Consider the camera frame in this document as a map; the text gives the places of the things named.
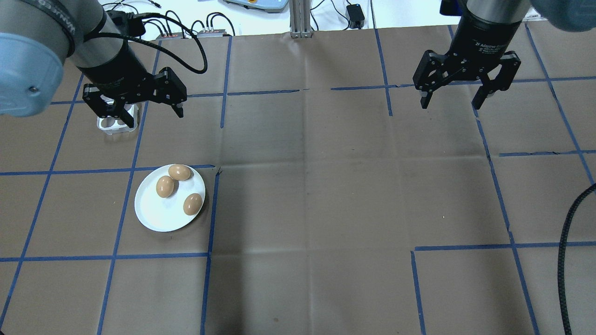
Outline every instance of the device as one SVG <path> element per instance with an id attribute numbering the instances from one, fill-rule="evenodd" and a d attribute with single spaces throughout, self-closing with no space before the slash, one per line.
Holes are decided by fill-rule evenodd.
<path id="1" fill-rule="evenodd" d="M 360 4 L 347 5 L 346 17 L 350 22 L 350 29 L 362 29 L 364 27 L 364 13 Z"/>
<path id="2" fill-rule="evenodd" d="M 596 26 L 596 0 L 443 0 L 442 13 L 461 13 L 446 54 L 424 52 L 413 81 L 427 108 L 433 93 L 455 80 L 480 80 L 472 105 L 478 109 L 496 91 L 505 91 L 522 61 L 507 47 L 530 5 L 555 27 L 579 32 Z M 489 72 L 501 66 L 494 79 Z"/>
<path id="3" fill-rule="evenodd" d="M 118 26 L 97 0 L 2 0 L 0 114 L 30 116 L 45 110 L 61 82 L 64 60 L 70 57 L 91 81 L 82 96 L 98 117 L 113 117 L 133 128 L 134 118 L 125 105 L 148 100 L 168 104 L 182 117 L 186 86 L 169 67 L 156 75 L 147 72 L 128 45 L 127 39 L 136 39 L 121 35 L 144 33 L 143 18 L 164 16 L 110 14 Z M 193 70 L 204 73 L 206 56 L 195 41 L 205 63 L 202 70 Z"/>
<path id="4" fill-rule="evenodd" d="M 288 0 L 225 0 L 225 2 L 242 5 L 246 9 L 264 10 L 268 13 L 279 13 L 288 4 Z"/>

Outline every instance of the cable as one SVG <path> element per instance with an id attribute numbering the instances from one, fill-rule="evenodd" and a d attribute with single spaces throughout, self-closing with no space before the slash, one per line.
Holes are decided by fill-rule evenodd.
<path id="1" fill-rule="evenodd" d="M 163 22 L 161 22 L 160 20 L 158 20 L 158 19 L 156 19 L 156 18 L 152 18 L 151 20 L 147 20 L 147 21 L 145 21 L 145 22 L 157 22 L 157 23 L 161 24 L 161 26 L 162 26 L 162 29 L 163 29 L 164 33 L 167 33 L 167 28 L 166 28 L 166 25 L 165 25 L 165 24 L 163 24 Z"/>
<path id="2" fill-rule="evenodd" d="M 102 37 L 106 37 L 106 38 L 119 38 L 119 39 L 124 39 L 127 41 L 132 41 L 132 42 L 136 42 L 139 44 L 143 44 L 146 46 L 149 46 L 150 48 L 154 48 L 157 49 L 161 52 L 163 52 L 164 54 L 174 58 L 175 61 L 179 62 L 182 66 L 186 67 L 189 71 L 194 72 L 198 75 L 202 75 L 203 73 L 207 72 L 207 63 L 204 64 L 204 67 L 201 70 L 197 70 L 195 68 L 193 68 L 192 66 L 188 65 L 184 60 L 182 60 L 180 57 L 178 57 L 176 54 L 174 54 L 172 51 L 169 51 L 168 49 L 151 43 L 151 42 L 147 42 L 143 39 L 140 38 L 136 38 L 136 37 L 132 37 L 132 36 L 126 36 L 126 35 L 122 35 L 122 34 L 117 34 L 117 33 L 97 33 L 96 35 L 93 35 L 87 39 L 85 39 L 86 41 L 90 40 L 90 39 L 96 39 L 96 38 L 102 38 Z"/>
<path id="3" fill-rule="evenodd" d="M 321 0 L 321 2 L 319 2 L 318 5 L 314 6 L 311 8 L 311 10 L 315 10 L 317 7 L 319 7 L 323 2 L 325 2 L 325 0 Z"/>
<path id="4" fill-rule="evenodd" d="M 178 19 L 178 21 L 180 23 L 182 23 L 182 20 L 180 20 L 180 16 L 178 16 L 178 14 L 176 14 L 176 12 L 171 11 L 171 10 L 167 10 L 165 16 L 167 16 L 168 13 L 174 14 L 174 16 L 176 16 L 176 18 Z M 168 31 L 170 32 L 170 35 L 172 35 L 172 29 L 170 29 L 170 24 L 167 21 L 166 21 L 166 26 L 167 26 Z"/>
<path id="5" fill-rule="evenodd" d="M 163 18 L 167 21 L 175 23 L 180 28 L 184 29 L 188 33 L 188 35 L 195 41 L 195 43 L 198 46 L 198 49 L 201 51 L 201 56 L 203 57 L 203 68 L 201 70 L 197 70 L 197 69 L 193 68 L 192 66 L 188 65 L 184 60 L 182 60 L 180 57 L 178 57 L 172 51 L 169 51 L 168 49 L 163 48 L 160 45 L 157 45 L 157 44 L 154 44 L 151 42 L 147 42 L 145 40 L 142 40 L 142 39 L 136 38 L 136 37 L 132 37 L 132 36 L 125 36 L 125 35 L 117 34 L 117 33 L 96 33 L 96 34 L 93 34 L 92 36 L 88 36 L 85 39 L 85 41 L 88 41 L 90 39 L 95 39 L 95 38 L 107 37 L 107 38 L 119 38 L 119 39 L 124 39 L 127 41 L 136 42 L 136 43 L 149 46 L 150 48 L 154 48 L 154 49 L 157 49 L 157 50 L 165 53 L 166 55 L 174 58 L 175 61 L 179 62 L 182 66 L 184 66 L 186 69 L 188 69 L 189 71 L 191 71 L 193 73 L 200 75 L 200 74 L 207 72 L 207 55 L 205 54 L 205 50 L 203 49 L 201 42 L 197 38 L 197 35 L 195 35 L 189 28 L 184 26 L 181 22 L 176 21 L 173 18 L 167 17 L 167 16 L 159 14 L 159 13 L 143 13 L 140 15 L 136 15 L 136 18 L 140 18 L 141 20 L 143 20 L 145 18 Z"/>
<path id="6" fill-rule="evenodd" d="M 151 23 L 152 25 L 154 25 L 154 26 L 156 26 L 156 27 L 157 27 L 157 30 L 159 30 L 159 36 L 161 36 L 161 37 L 164 37 L 164 36 L 165 36 L 165 35 L 163 34 L 163 30 L 162 30 L 162 28 L 159 26 L 159 24 L 157 24 L 157 23 L 155 23 L 155 22 L 153 22 L 153 21 L 151 21 L 151 20 L 150 20 L 150 21 L 143 22 L 143 26 L 145 26 L 147 23 Z"/>
<path id="7" fill-rule="evenodd" d="M 588 187 L 582 194 L 580 194 L 571 208 L 567 212 L 565 223 L 563 224 L 563 231 L 561 232 L 561 241 L 559 242 L 559 253 L 557 258 L 557 286 L 559 293 L 559 305 L 561 306 L 561 319 L 563 321 L 563 328 L 565 335 L 571 335 L 571 323 L 569 323 L 569 314 L 567 313 L 567 298 L 565 296 L 565 249 L 567 247 L 567 236 L 569 235 L 569 228 L 571 227 L 571 220 L 579 204 L 587 198 L 592 192 L 596 190 L 596 184 Z"/>
<path id="8" fill-rule="evenodd" d="M 312 12 L 311 12 L 311 17 L 312 17 L 312 21 L 313 21 L 313 22 L 315 23 L 315 25 L 316 25 L 316 31 L 319 31 L 319 24 L 316 22 L 315 16 L 314 16 L 314 15 L 312 15 Z"/>
<path id="9" fill-rule="evenodd" d="M 194 25 L 197 23 L 200 23 L 201 27 L 203 27 L 203 30 L 205 30 L 205 25 L 203 24 L 203 22 L 201 20 L 196 20 L 195 22 L 193 22 L 192 25 L 190 26 L 190 30 L 194 30 Z"/>
<path id="10" fill-rule="evenodd" d="M 111 11 L 113 11 L 113 10 L 114 10 L 115 8 L 117 8 L 118 6 L 126 6 L 126 7 L 131 7 L 132 9 L 134 9 L 134 10 L 135 10 L 135 12 L 136 12 L 137 14 L 139 14 L 139 10 L 138 10 L 136 7 L 134 7 L 133 5 L 129 5 L 129 4 L 123 4 L 123 3 L 121 3 L 121 2 L 109 2 L 109 3 L 107 3 L 107 4 L 103 4 L 103 5 L 101 5 L 101 6 L 102 6 L 102 7 L 104 7 L 104 6 L 107 6 L 107 5 L 115 5 L 114 7 L 112 7 L 112 9 L 110 9 Z"/>
<path id="11" fill-rule="evenodd" d="M 232 34 L 233 34 L 234 36 L 236 36 L 236 30 L 234 30 L 234 25 L 232 24 L 232 21 L 230 21 L 230 20 L 228 19 L 228 17 L 227 17 L 227 16 L 225 16 L 225 15 L 223 15 L 223 14 L 221 14 L 221 13 L 217 13 L 217 14 L 215 14 L 215 15 L 211 16 L 211 22 L 210 22 L 210 24 L 211 24 L 211 28 L 213 28 L 213 19 L 214 19 L 214 18 L 216 18 L 216 17 L 218 17 L 218 16 L 221 16 L 221 17 L 225 18 L 225 19 L 226 19 L 226 21 L 228 21 L 228 23 L 229 23 L 229 26 L 230 26 L 230 27 L 232 27 Z"/>
<path id="12" fill-rule="evenodd" d="M 160 4 L 158 4 L 158 3 L 156 3 L 156 2 L 155 2 L 155 1 L 153 1 L 153 0 L 147 0 L 147 1 L 148 1 L 148 2 L 150 2 L 152 5 L 154 5 L 154 6 L 155 6 L 155 7 L 157 7 L 157 8 L 161 8 L 161 7 L 162 7 L 162 5 L 160 5 Z"/>
<path id="13" fill-rule="evenodd" d="M 350 28 L 350 20 L 348 20 L 348 19 L 347 19 L 347 17 L 345 17 L 345 16 L 344 16 L 342 13 L 340 13 L 340 12 L 337 10 L 337 7 L 335 7 L 335 2 L 333 2 L 333 0 L 331 0 L 331 4 L 333 5 L 333 9 L 335 9 L 335 11 L 336 11 L 336 12 L 337 12 L 337 13 L 338 13 L 338 14 L 339 14 L 341 17 L 343 17 L 343 18 L 344 18 L 344 19 L 347 21 L 347 27 L 345 27 L 345 28 L 344 28 L 344 29 L 342 29 L 342 30 L 347 30 L 348 28 Z"/>

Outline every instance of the egg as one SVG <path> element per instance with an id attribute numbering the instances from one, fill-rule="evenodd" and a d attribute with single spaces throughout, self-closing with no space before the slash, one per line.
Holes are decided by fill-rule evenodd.
<path id="1" fill-rule="evenodd" d="M 170 177 L 180 181 L 186 180 L 191 176 L 191 172 L 188 166 L 182 164 L 174 164 L 170 166 L 167 172 L 170 175 Z"/>
<path id="2" fill-rule="evenodd" d="M 184 200 L 184 213 L 186 215 L 195 215 L 201 209 L 203 198 L 199 193 L 192 193 Z"/>
<path id="3" fill-rule="evenodd" d="M 169 176 L 159 178 L 156 185 L 157 195 L 162 198 L 167 198 L 174 192 L 175 181 Z"/>

